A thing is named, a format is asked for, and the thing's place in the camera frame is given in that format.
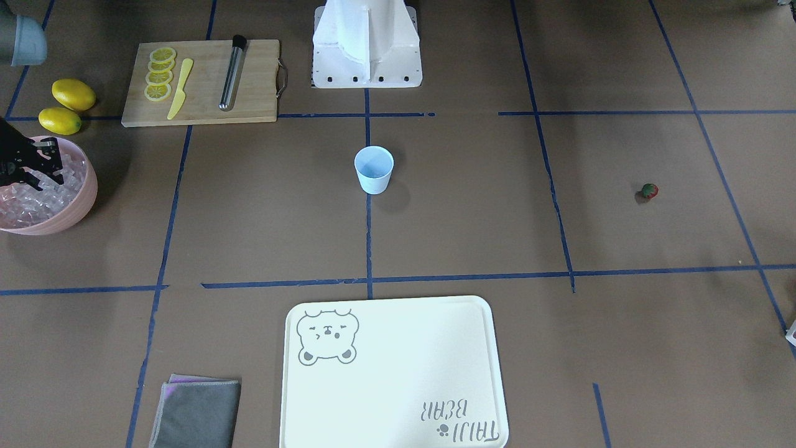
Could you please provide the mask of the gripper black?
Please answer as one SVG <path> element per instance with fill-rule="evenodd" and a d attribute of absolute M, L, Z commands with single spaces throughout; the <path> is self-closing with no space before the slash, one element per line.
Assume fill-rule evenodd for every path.
<path fill-rule="evenodd" d="M 42 140 L 27 138 L 5 119 L 1 119 L 1 187 L 27 184 L 43 191 L 40 179 L 26 169 L 45 174 L 56 184 L 63 185 L 62 155 L 54 137 Z"/>

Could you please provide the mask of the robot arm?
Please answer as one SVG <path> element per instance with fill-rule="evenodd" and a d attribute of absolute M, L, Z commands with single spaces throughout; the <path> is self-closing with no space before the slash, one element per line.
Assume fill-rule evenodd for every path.
<path fill-rule="evenodd" d="M 14 14 L 2 1 L 2 64 L 40 65 L 47 57 L 47 40 L 42 26 L 28 16 Z M 62 154 L 54 137 L 28 138 L 3 118 L 1 120 L 1 184 L 26 184 L 42 191 L 34 171 L 56 184 L 63 184 Z"/>

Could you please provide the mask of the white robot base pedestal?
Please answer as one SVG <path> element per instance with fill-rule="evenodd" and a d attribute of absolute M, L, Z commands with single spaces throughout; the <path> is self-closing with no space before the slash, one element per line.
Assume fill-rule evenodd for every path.
<path fill-rule="evenodd" d="M 327 1 L 315 9 L 311 85 L 416 88 L 423 82 L 416 10 L 404 1 Z"/>

